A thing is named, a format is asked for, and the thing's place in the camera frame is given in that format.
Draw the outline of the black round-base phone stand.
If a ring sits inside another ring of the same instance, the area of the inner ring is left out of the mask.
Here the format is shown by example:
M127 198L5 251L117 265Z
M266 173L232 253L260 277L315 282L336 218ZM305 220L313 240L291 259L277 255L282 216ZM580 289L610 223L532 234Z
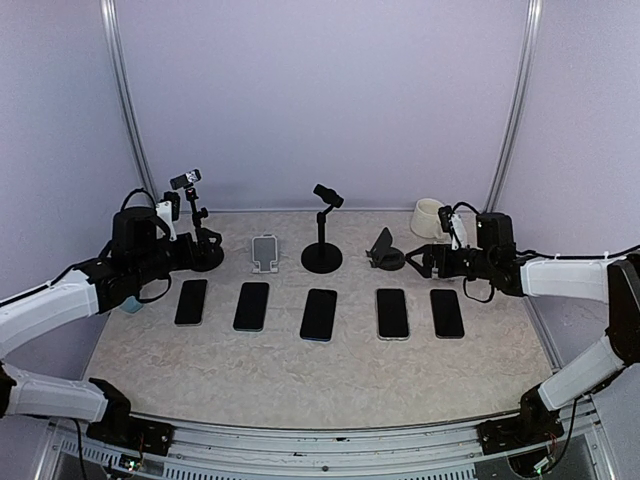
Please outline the black round-base phone stand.
M197 241L197 230L209 229L202 224L202 221L209 216L208 210L205 207L199 208L197 206L199 197L195 183L201 179L200 170L194 169L170 180L170 185L173 190L184 190L185 199L191 208L191 220L194 227L194 234L186 232L177 236L177 258L180 261L179 265L182 270L194 271L194 259L198 255L212 251L201 249Z

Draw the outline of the small black disc phone stand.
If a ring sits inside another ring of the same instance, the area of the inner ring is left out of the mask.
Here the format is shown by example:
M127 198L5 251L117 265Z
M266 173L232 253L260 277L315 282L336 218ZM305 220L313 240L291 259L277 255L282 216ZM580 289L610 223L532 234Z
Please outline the small black disc phone stand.
M373 246L365 251L372 268L384 271L397 271L405 265L405 255L393 246L393 236L388 227L384 227Z

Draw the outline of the white folding phone stand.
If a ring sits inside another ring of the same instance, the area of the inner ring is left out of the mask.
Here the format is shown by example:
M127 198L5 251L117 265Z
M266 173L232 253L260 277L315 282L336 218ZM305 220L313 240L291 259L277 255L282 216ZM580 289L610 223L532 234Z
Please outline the white folding phone stand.
M264 234L251 240L254 274L274 274L279 271L279 245L275 235Z

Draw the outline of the black smartphone white back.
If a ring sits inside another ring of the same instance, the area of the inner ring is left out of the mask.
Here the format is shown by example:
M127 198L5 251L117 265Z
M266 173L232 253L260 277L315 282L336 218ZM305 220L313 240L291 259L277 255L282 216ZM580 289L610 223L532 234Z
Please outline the black smartphone white back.
M174 317L176 326L198 326L202 323L207 287L206 279L183 282Z

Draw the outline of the blue-edged black smartphone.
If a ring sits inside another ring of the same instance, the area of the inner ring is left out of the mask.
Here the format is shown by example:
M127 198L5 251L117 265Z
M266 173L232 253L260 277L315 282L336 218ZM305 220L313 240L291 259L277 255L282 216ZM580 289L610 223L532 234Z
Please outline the blue-edged black smartphone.
M300 328L302 339L320 342L331 340L337 297L335 290L309 290Z

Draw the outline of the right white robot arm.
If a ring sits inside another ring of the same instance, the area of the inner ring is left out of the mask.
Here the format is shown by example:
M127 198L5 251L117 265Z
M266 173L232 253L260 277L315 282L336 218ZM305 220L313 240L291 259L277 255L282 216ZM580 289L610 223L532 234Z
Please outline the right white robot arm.
M493 293L526 300L552 333L579 320L581 351L520 400L511 433L535 442L567 404L606 388L639 362L639 248L611 253L544 254L522 250L509 215L483 212L474 218L475 242L468 244L458 212L446 206L438 217L448 243L428 243L405 256L422 277L483 280Z

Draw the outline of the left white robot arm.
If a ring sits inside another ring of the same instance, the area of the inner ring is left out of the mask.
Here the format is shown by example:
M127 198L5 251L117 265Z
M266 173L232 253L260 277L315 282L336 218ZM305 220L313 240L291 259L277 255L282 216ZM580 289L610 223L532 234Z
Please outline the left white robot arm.
M177 234L170 212L128 207L113 217L112 237L101 253L74 264L55 279L1 303L1 354L79 319L105 314L143 288L172 281L174 271L206 272L223 260L222 237L194 215L193 233ZM1 365L1 414L83 420L98 424L121 445L140 434L130 401L112 384L92 378L71 381Z

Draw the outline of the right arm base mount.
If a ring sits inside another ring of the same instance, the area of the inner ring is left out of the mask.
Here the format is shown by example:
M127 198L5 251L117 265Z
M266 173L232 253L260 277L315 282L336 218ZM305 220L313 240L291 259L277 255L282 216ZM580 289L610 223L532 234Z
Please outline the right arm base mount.
M477 433L484 455L492 455L543 443L564 435L559 420L542 424L527 424L520 416L499 420L487 420L477 426Z

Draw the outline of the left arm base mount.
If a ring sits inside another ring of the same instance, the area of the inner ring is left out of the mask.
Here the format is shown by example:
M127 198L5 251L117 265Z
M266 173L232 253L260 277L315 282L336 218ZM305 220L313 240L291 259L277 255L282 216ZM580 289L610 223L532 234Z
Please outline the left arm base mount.
M130 417L122 427L115 429L107 427L103 422L91 423L86 435L108 445L166 457L174 431L175 428L168 423Z

